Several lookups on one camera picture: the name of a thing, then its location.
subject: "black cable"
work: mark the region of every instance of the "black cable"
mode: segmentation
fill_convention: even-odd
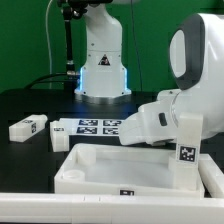
[[[57,80],[57,81],[38,81],[38,82],[33,82],[33,83],[27,85],[26,87],[28,87],[28,88],[25,87],[25,89],[31,89],[34,85],[42,84],[42,83],[65,83],[65,82],[72,83],[74,81],[77,81],[77,79],[74,79],[74,80]]]
[[[135,32],[133,0],[131,0],[131,17],[132,17],[132,33],[133,33],[133,38],[134,38],[135,52],[136,52],[136,56],[137,56],[138,70],[139,70],[139,75],[140,75],[140,89],[142,92],[142,90],[143,90],[143,88],[142,88],[142,69],[141,69],[140,56],[139,56],[139,50],[138,50],[138,46],[137,46],[137,38],[136,38],[136,32]]]
[[[42,77],[34,80],[33,82],[31,82],[27,86],[25,86],[24,89],[30,89],[33,86],[33,84],[36,83],[36,82],[42,81],[44,79],[51,79],[51,78],[58,77],[58,76],[67,76],[67,74],[65,74],[65,73],[56,73],[56,74],[52,74],[52,75],[42,76]]]

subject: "black pole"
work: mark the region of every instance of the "black pole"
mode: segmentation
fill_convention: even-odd
[[[73,10],[71,7],[63,8],[63,17],[65,21],[65,33],[66,33],[66,53],[67,53],[67,63],[66,63],[66,72],[68,75],[75,74],[75,64],[73,61],[72,53],[72,31],[71,31],[71,19]]]

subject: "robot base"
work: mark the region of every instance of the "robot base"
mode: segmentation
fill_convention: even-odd
[[[94,97],[75,93],[75,99],[94,104],[119,104],[131,101],[131,92],[118,97]]]

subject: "black panel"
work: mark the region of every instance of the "black panel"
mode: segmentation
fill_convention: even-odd
[[[160,121],[161,126],[167,126],[166,116],[164,113],[159,114],[159,121]]]
[[[186,72],[180,77],[174,75],[174,78],[178,87],[185,90],[196,85],[202,75],[205,52],[204,21],[200,15],[194,14],[184,21],[177,31],[179,30],[183,31],[185,38]]]
[[[135,192],[130,190],[120,190],[120,195],[124,196],[134,196]]]

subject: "cable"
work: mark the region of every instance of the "cable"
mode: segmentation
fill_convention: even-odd
[[[57,74],[45,75],[45,76],[42,76],[42,77],[34,80],[33,82],[31,82],[30,84],[25,86],[24,89],[30,89],[30,87],[32,87],[35,83],[37,83],[39,81],[42,81],[44,79],[51,79],[53,77],[58,77],[58,76],[67,76],[67,75],[65,73],[57,73]]]
[[[141,92],[142,92],[143,91],[143,88],[142,88],[142,69],[141,69],[140,56],[139,56],[139,50],[138,50],[138,46],[137,46],[137,38],[136,38],[136,32],[135,32],[133,0],[131,0],[131,17],[132,17],[132,33],[133,33],[133,38],[134,38],[135,52],[136,52],[136,56],[137,56],[138,70],[139,70],[139,75],[140,75],[140,89],[141,89]]]
[[[48,26],[48,19],[49,19],[49,11],[51,8],[51,5],[54,0],[50,0],[47,6],[46,15],[45,15],[45,27],[46,27],[46,36],[47,36],[47,46],[48,46],[48,55],[49,55],[49,70],[50,74],[52,74],[52,52],[51,52],[51,42],[50,42],[50,35],[49,35],[49,26]]]
[[[74,80],[57,80],[57,81],[40,81],[40,82],[33,82],[25,87],[25,89],[31,89],[34,85],[36,84],[42,84],[42,83],[65,83],[65,82],[70,82],[74,83],[74,81],[77,83],[77,79]]]

